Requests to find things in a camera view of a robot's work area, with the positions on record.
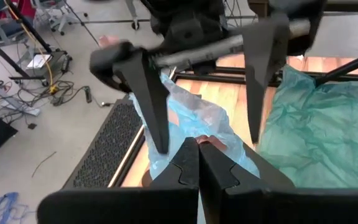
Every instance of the yellow cable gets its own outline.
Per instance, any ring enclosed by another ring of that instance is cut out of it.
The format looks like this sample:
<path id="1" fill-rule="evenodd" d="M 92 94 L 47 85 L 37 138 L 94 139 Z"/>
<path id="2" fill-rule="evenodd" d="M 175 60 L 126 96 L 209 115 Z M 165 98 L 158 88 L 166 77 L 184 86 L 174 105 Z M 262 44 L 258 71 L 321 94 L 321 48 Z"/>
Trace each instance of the yellow cable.
<path id="1" fill-rule="evenodd" d="M 12 10 L 12 8 L 10 7 L 10 5 L 8 5 L 8 3 L 6 2 L 6 0 L 4 0 L 5 5 L 7 6 L 7 8 L 9 9 L 9 11 L 11 12 L 11 14 L 14 16 L 15 20 L 19 20 L 19 17 L 14 13 L 14 11 Z M 24 32 L 27 34 L 27 36 L 30 37 L 30 39 L 33 41 L 34 45 L 37 46 L 37 41 L 35 40 L 35 38 L 32 36 L 32 34 L 27 30 L 26 26 L 23 25 L 22 22 L 20 22 L 20 25 L 22 26 Z M 40 49 L 40 47 L 37 47 L 38 51 L 41 53 L 41 56 L 43 58 L 43 60 L 45 61 L 45 64 L 47 65 L 48 68 L 48 72 L 49 72 L 49 78 L 50 78 L 50 84 L 49 84 L 49 92 L 50 93 L 55 93 L 57 88 L 56 85 L 53 84 L 53 75 L 52 75 L 52 70 L 50 69 L 49 63 L 47 62 L 47 60 L 45 59 L 45 55 L 42 53 L 42 50 Z"/>

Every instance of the wooden surface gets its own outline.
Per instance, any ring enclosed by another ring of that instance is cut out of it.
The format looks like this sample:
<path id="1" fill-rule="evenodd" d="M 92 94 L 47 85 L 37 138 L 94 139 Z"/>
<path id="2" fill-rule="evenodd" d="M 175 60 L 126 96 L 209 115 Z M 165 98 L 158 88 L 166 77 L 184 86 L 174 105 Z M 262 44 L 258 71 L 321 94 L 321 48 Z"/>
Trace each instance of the wooden surface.
<path id="1" fill-rule="evenodd" d="M 288 59 L 288 64 L 292 67 L 309 72 L 329 72 L 347 62 L 351 58 L 321 58 L 308 57 L 298 58 L 291 57 Z M 222 67 L 244 67 L 244 56 L 235 55 L 222 58 L 218 62 L 218 66 Z M 358 69 L 351 72 L 358 74 Z M 202 99 L 216 103 L 222 106 L 229 116 L 230 125 L 234 132 L 249 146 L 252 146 L 250 140 L 248 118 L 247 118 L 247 100 L 246 100 L 246 86 L 229 83 L 216 82 L 201 82 L 192 80 L 177 80 L 177 85 L 190 91 L 193 94 L 201 94 Z M 262 117 L 262 130 L 265 126 L 266 119 L 272 109 L 272 100 L 275 94 L 275 88 L 268 87 L 265 100 L 264 112 Z M 142 146 L 137 155 L 131 169 L 129 170 L 122 187 L 139 187 L 144 173 L 149 168 L 148 150 L 146 144 Z"/>

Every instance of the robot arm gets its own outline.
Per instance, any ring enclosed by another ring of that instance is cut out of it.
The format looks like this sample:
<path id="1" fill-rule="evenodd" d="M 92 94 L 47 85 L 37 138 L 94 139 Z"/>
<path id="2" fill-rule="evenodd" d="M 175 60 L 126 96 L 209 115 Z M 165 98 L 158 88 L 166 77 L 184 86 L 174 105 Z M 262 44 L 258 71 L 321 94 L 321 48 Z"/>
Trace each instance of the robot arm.
<path id="1" fill-rule="evenodd" d="M 155 18 L 153 30 L 164 36 L 162 44 L 144 49 L 122 42 L 97 50 L 91 54 L 91 73 L 111 88 L 135 94 L 157 150 L 166 154 L 169 92 L 160 81 L 160 70 L 213 72 L 219 57 L 243 52 L 250 133 L 252 141 L 258 142 L 267 84 L 285 65 L 287 55 L 302 54 L 311 47 L 326 3 L 277 1 L 280 7 L 268 19 L 227 30 L 221 25 L 221 0 L 142 0 Z"/>

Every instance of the plastic bag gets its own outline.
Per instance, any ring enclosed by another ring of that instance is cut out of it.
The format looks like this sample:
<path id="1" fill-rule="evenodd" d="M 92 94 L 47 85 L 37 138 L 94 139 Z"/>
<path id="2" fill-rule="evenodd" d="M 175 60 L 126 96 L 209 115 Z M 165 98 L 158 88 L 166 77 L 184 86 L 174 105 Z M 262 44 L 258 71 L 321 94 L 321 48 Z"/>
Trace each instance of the plastic bag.
<path id="1" fill-rule="evenodd" d="M 170 92 L 167 98 L 168 114 L 170 117 L 169 132 L 170 143 L 167 155 L 157 152 L 154 142 L 142 116 L 139 104 L 133 94 L 130 94 L 135 109 L 142 118 L 145 126 L 145 138 L 149 147 L 150 175 L 156 178 L 178 152 L 180 146 L 187 137 L 200 135 L 216 136 L 227 146 L 223 153 L 250 173 L 259 177 L 259 171 L 254 162 L 246 156 L 243 142 L 229 125 L 229 117 L 226 111 L 214 103 L 200 99 L 176 84 L 166 75 L 162 74 L 161 81 Z"/>
<path id="2" fill-rule="evenodd" d="M 286 67 L 258 152 L 297 187 L 358 188 L 358 82 Z"/>

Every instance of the gray floor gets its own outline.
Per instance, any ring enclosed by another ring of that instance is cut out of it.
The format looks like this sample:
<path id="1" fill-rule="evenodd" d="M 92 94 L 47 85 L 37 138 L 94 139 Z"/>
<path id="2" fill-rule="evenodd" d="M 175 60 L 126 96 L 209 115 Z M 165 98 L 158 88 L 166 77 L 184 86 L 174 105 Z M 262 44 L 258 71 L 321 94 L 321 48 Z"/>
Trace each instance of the gray floor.
<path id="1" fill-rule="evenodd" d="M 76 11 L 88 12 L 91 21 L 131 18 L 122 0 L 100 4 L 86 1 L 69 3 Z M 149 13 L 139 1 L 135 2 L 135 6 L 139 18 L 149 17 Z M 253 15 L 245 1 L 242 14 Z M 88 28 L 96 37 L 103 34 L 116 35 L 144 46 L 157 45 L 161 41 L 161 38 L 152 33 L 148 23 L 141 23 L 138 31 L 132 30 L 129 24 L 90 24 Z M 41 32 L 50 44 L 58 45 L 57 40 L 74 59 L 71 64 L 73 74 L 67 74 L 62 79 L 75 82 L 77 88 L 89 85 L 99 102 L 114 102 L 123 97 L 122 93 L 111 90 L 97 81 L 88 71 L 89 55 L 97 46 L 83 27 L 68 26 L 65 28 L 66 35 L 54 34 L 56 40 L 49 31 Z M 12 58 L 17 58 L 16 46 L 6 47 L 4 50 Z M 309 55 L 358 57 L 358 16 L 325 17 Z M 9 73 L 0 64 L 0 79 L 7 80 L 7 76 Z M 36 88 L 40 83 L 32 82 L 29 85 Z M 14 94 L 17 89 L 15 86 L 9 94 Z M 110 109 L 87 104 L 85 95 L 81 92 L 74 100 L 63 106 L 56 108 L 46 104 L 41 110 L 42 113 L 38 117 L 27 119 L 29 123 L 38 125 L 34 130 L 27 129 L 25 121 L 19 120 L 13 124 L 19 132 L 0 148 L 0 196 L 7 192 L 19 192 L 19 202 L 28 205 L 31 210 L 35 210 L 47 194 L 62 187 Z M 31 175 L 38 163 L 54 151 L 57 153 L 43 163 L 32 178 Z M 29 215 L 24 223 L 35 223 L 34 215 Z"/>

